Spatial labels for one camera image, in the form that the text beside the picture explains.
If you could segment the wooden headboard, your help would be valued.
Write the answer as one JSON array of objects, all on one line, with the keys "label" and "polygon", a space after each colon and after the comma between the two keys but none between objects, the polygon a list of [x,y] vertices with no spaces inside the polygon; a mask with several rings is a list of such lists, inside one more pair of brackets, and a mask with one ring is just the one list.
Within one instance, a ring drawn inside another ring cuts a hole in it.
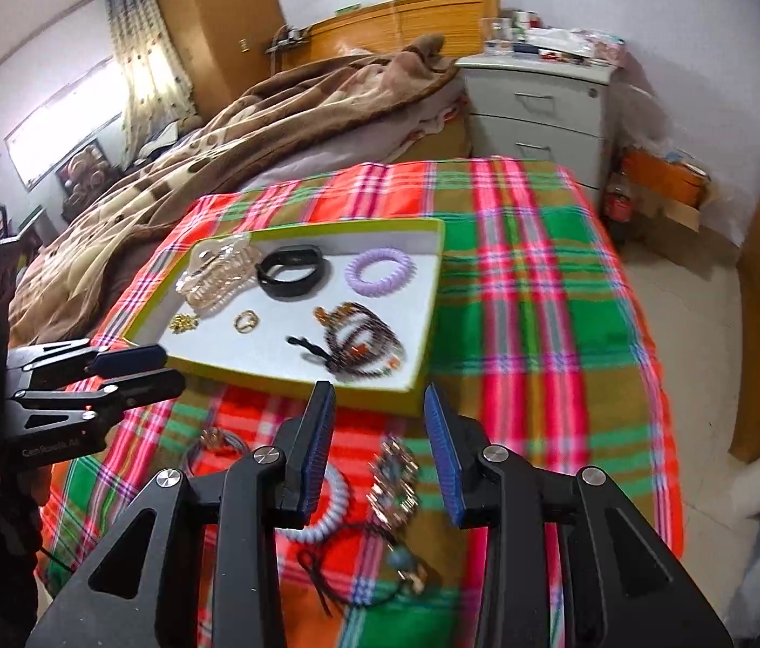
[{"label": "wooden headboard", "polygon": [[354,50],[389,53],[426,33],[443,35],[445,56],[469,56],[483,45],[481,22],[499,14],[500,0],[388,0],[314,22],[275,59],[291,69]]}]

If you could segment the orange box on floor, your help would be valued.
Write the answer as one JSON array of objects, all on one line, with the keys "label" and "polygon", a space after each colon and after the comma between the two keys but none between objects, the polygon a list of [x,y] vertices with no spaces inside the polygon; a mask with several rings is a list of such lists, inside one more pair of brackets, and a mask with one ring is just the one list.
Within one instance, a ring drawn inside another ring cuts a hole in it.
[{"label": "orange box on floor", "polygon": [[620,159],[633,208],[648,219],[664,218],[690,231],[701,229],[702,209],[713,196],[713,180],[688,161],[672,163],[643,149],[627,148]]}]

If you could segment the plaid red green cloth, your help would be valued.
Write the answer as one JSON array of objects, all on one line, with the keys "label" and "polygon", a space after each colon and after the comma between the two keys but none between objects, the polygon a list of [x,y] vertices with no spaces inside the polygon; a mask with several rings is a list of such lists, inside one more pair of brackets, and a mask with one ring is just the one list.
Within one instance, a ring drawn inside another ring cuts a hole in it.
[{"label": "plaid red green cloth", "polygon": [[[336,219],[433,217],[444,224],[427,365],[461,413],[532,464],[606,470],[671,550],[684,547],[670,401],[647,320],[571,174],[548,163],[452,159],[355,165],[335,174],[200,199],[135,271],[103,320],[119,344],[140,300],[196,241],[231,231]],[[421,421],[336,415],[330,459],[362,522],[370,464],[395,433],[418,456],[421,505],[406,541],[437,570],[423,598],[395,597],[382,540],[342,535],[324,559],[336,591],[324,610],[295,545],[277,546],[286,636],[293,646],[467,646],[475,633],[485,537],[450,524]]]}]

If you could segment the black smart band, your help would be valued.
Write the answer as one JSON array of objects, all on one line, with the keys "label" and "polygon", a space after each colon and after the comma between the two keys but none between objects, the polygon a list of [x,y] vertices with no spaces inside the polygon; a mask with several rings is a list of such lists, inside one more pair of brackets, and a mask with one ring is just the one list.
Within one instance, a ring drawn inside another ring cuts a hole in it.
[{"label": "black smart band", "polygon": [[322,250],[311,244],[279,247],[256,265],[256,278],[272,299],[304,297],[326,278],[326,259]]}]

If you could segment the grey bedside cabinet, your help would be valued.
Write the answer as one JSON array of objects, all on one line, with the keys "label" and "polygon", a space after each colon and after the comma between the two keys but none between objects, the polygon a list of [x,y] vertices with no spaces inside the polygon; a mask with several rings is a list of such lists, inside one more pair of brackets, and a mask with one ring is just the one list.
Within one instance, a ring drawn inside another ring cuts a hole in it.
[{"label": "grey bedside cabinet", "polygon": [[458,68],[477,157],[551,161],[572,173],[591,205],[600,202],[616,129],[614,66],[475,54]]}]

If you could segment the beige hair claw clip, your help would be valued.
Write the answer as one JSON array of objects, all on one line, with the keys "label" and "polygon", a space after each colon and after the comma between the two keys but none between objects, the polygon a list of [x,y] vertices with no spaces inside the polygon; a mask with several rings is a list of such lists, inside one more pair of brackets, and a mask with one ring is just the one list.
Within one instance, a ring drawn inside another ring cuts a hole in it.
[{"label": "beige hair claw clip", "polygon": [[210,316],[244,289],[257,284],[256,265],[263,252],[250,233],[195,243],[175,291],[199,316]]}]

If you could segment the patterned curtain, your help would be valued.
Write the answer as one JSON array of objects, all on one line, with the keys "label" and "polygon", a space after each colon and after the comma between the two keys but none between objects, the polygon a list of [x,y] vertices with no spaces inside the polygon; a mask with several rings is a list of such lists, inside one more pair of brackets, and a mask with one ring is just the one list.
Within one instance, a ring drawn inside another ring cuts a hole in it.
[{"label": "patterned curtain", "polygon": [[158,0],[105,0],[113,55],[123,74],[124,159],[166,126],[197,113],[193,82],[172,43]]}]

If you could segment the clutter on cabinet top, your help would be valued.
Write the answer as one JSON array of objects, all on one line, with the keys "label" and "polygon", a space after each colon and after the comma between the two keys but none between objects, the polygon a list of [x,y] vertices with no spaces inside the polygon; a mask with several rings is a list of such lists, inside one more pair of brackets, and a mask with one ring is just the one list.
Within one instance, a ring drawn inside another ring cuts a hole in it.
[{"label": "clutter on cabinet top", "polygon": [[627,45],[612,33],[581,28],[544,26],[542,19],[529,10],[513,10],[510,16],[483,18],[479,21],[483,49],[488,54],[519,54],[543,60],[626,66]]}]

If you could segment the yellow-green shallow tray box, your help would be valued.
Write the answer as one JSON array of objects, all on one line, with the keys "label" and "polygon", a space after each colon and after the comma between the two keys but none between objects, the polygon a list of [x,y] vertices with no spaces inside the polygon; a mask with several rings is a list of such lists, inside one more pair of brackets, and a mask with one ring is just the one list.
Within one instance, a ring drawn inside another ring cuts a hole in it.
[{"label": "yellow-green shallow tray box", "polygon": [[[191,246],[140,300],[140,310],[127,322],[124,340],[164,347],[169,365],[185,375],[291,398],[307,398],[317,380],[329,380],[335,385],[337,402],[344,407],[400,415],[421,413],[427,377],[425,354],[442,267],[443,222],[396,218],[285,225],[256,229],[251,241],[263,253],[296,244],[317,246],[326,259],[326,278],[310,294],[291,300],[272,299],[259,287],[244,289],[217,312],[201,316],[195,328],[175,334],[169,328],[172,318],[193,311],[175,291],[177,278],[187,268]],[[345,269],[358,254],[378,247],[408,254],[415,269],[394,293],[377,299],[362,297],[349,287]],[[386,375],[332,375],[316,355],[286,342],[290,336],[302,336],[324,347],[323,326],[314,310],[332,310],[345,301],[367,306],[402,342],[399,364]]]}]

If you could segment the brown fleece blanket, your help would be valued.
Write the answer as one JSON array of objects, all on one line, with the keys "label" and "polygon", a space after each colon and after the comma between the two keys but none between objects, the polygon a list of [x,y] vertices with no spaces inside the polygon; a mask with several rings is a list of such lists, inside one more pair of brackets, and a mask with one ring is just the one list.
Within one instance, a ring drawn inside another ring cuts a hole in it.
[{"label": "brown fleece blanket", "polygon": [[232,193],[312,146],[408,109],[452,82],[443,35],[395,53],[332,57],[276,73],[199,134],[126,175],[37,253],[12,299],[14,347],[90,334],[125,262],[152,253],[197,199]]}]

